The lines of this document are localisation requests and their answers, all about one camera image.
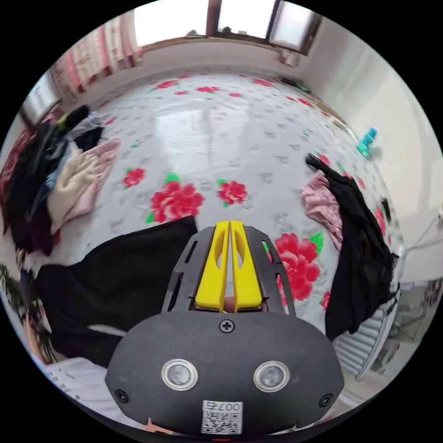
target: window frame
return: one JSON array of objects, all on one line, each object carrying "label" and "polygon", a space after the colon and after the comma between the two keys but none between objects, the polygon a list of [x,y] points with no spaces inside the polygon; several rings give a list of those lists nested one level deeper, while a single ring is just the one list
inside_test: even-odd
[{"label": "window frame", "polygon": [[281,14],[281,4],[284,0],[275,0],[274,1],[274,7],[272,9],[271,17],[269,19],[268,24],[268,30],[266,32],[265,38],[260,37],[254,37],[249,35],[243,35],[243,34],[223,34],[218,30],[218,23],[220,19],[220,10],[222,7],[223,0],[209,0],[208,1],[208,12],[206,16],[206,35],[204,36],[198,36],[198,37],[176,37],[168,40],[160,40],[155,43],[151,43],[149,45],[142,46],[143,51],[149,51],[152,49],[155,49],[156,47],[161,47],[163,45],[168,44],[174,44],[176,42],[180,41],[186,41],[186,40],[194,40],[196,38],[200,40],[206,40],[212,37],[226,39],[226,40],[237,40],[239,43],[241,42],[252,42],[257,44],[262,44],[265,46],[270,46],[273,48],[282,48],[282,49],[288,49],[290,51],[299,53],[301,55],[307,56],[309,54],[309,51],[312,47],[312,44],[314,42],[314,39],[318,33],[318,28],[320,27],[321,21],[323,17],[316,12],[312,12],[310,21],[306,27],[305,35],[303,36],[302,43],[300,45],[300,48],[290,47],[281,45],[277,42],[271,41],[271,36],[274,31],[275,24],[278,23],[278,19]]},{"label": "window frame", "polygon": [[52,78],[52,73],[50,71],[46,71],[44,73],[44,75],[48,75],[49,83],[52,86],[52,92],[55,95],[54,100],[43,109],[43,111],[38,116],[38,119],[36,119],[36,121],[33,122],[32,118],[30,117],[30,115],[26,109],[25,103],[26,103],[26,100],[28,99],[28,97],[30,96],[31,92],[33,91],[34,87],[38,84],[38,82],[37,82],[34,85],[34,87],[31,89],[29,94],[26,96],[24,102],[22,103],[22,106],[20,106],[20,109],[18,111],[18,113],[20,114],[20,117],[22,118],[24,125],[28,128],[28,130],[31,133],[34,133],[34,131],[42,124],[42,122],[47,118],[47,116],[49,114],[51,114],[52,112],[54,112],[55,110],[57,110],[59,108],[59,106],[62,104],[61,95],[60,95],[59,90],[57,89],[57,86],[54,83],[54,80]]}]

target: pile of clothes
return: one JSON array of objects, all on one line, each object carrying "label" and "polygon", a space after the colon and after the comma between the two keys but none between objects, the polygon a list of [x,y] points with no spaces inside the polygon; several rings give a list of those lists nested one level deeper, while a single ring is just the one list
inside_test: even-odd
[{"label": "pile of clothes", "polygon": [[340,254],[325,315],[326,336],[333,340],[356,332],[395,297],[390,287],[398,256],[385,244],[354,179],[342,177],[312,154],[306,164],[317,172],[301,193],[305,213],[327,228]]},{"label": "pile of clothes", "polygon": [[102,132],[99,115],[83,105],[14,145],[0,174],[0,206],[17,249],[49,256],[63,223],[92,209],[120,146],[99,144]]}]

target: clothing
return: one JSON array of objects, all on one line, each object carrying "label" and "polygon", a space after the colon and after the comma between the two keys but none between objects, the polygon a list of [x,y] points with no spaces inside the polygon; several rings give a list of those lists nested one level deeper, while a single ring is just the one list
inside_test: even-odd
[{"label": "clothing", "polygon": [[323,171],[317,171],[312,180],[301,190],[301,200],[305,214],[326,227],[335,248],[340,252],[343,235],[339,206],[329,190],[329,182]]},{"label": "clothing", "polygon": [[88,326],[127,332],[159,314],[174,266],[196,232],[189,216],[109,240],[75,265],[42,266],[34,288],[54,349],[107,367],[121,337]]},{"label": "clothing", "polygon": [[67,159],[72,155],[74,150],[77,150],[77,146],[74,141],[68,139],[68,146],[66,148],[65,154],[59,161],[57,168],[48,175],[45,182],[40,186],[38,193],[32,203],[32,206],[27,214],[28,220],[31,220],[34,214],[37,211],[38,206],[46,199],[46,197],[51,193],[51,191],[55,188],[55,183],[57,181],[58,176],[60,175],[63,167],[67,161]]},{"label": "clothing", "polygon": [[71,131],[89,115],[89,112],[90,112],[89,106],[87,105],[79,106],[78,108],[74,109],[66,116],[64,127],[68,131]]},{"label": "clothing", "polygon": [[69,135],[73,139],[79,137],[85,132],[98,128],[102,124],[102,120],[97,112],[91,112],[85,119],[83,119],[75,128],[73,128]]},{"label": "clothing", "polygon": [[5,208],[12,238],[18,248],[29,253],[41,250],[49,255],[52,251],[46,205],[41,204],[31,220],[27,214],[40,186],[57,168],[66,150],[64,132],[54,128],[49,121],[39,126],[20,153],[6,186]]},{"label": "clothing", "polygon": [[143,425],[125,416],[105,383],[106,369],[78,358],[44,365],[31,354],[45,376],[65,394],[93,411],[124,425],[143,429]]},{"label": "clothing", "polygon": [[32,138],[33,136],[31,135],[29,129],[24,129],[20,133],[0,173],[0,205],[3,215],[3,235],[6,234],[9,227],[8,217],[6,214],[6,187],[9,179],[12,176],[15,165],[17,164],[18,158],[20,157],[20,153]]},{"label": "clothing", "polygon": [[114,164],[119,147],[120,140],[114,139],[102,143],[88,151],[88,154],[97,157],[96,177],[77,200],[74,207],[67,213],[65,221],[92,211],[97,194]]},{"label": "clothing", "polygon": [[66,214],[96,180],[96,164],[96,156],[82,154],[78,148],[72,150],[47,199],[51,234],[61,228]]},{"label": "clothing", "polygon": [[83,151],[86,152],[98,145],[102,137],[103,127],[99,126],[75,138],[75,143]]},{"label": "clothing", "polygon": [[324,172],[339,206],[343,243],[325,315],[326,336],[357,331],[380,305],[395,296],[389,291],[393,255],[375,216],[355,181],[342,177],[312,154],[306,163]]}]

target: pink clothing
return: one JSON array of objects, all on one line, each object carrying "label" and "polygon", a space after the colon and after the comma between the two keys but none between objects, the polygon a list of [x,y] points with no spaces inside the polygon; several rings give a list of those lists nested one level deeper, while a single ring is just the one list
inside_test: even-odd
[{"label": "pink clothing", "polygon": [[329,182],[323,171],[317,171],[312,180],[301,190],[301,200],[305,214],[326,227],[334,246],[340,252],[343,235],[339,205],[329,190]]},{"label": "pink clothing", "polygon": [[74,217],[87,214],[92,210],[96,201],[96,196],[111,170],[119,147],[120,140],[116,138],[86,151],[85,154],[95,155],[98,158],[96,165],[97,178],[88,186],[86,191],[77,200],[74,207],[67,213],[64,219],[65,222]]}]

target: qr code sticker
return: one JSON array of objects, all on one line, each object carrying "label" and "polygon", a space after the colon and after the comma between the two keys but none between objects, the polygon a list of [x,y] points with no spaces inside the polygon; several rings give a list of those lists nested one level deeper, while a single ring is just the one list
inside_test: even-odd
[{"label": "qr code sticker", "polygon": [[241,434],[243,403],[203,401],[202,434]]}]

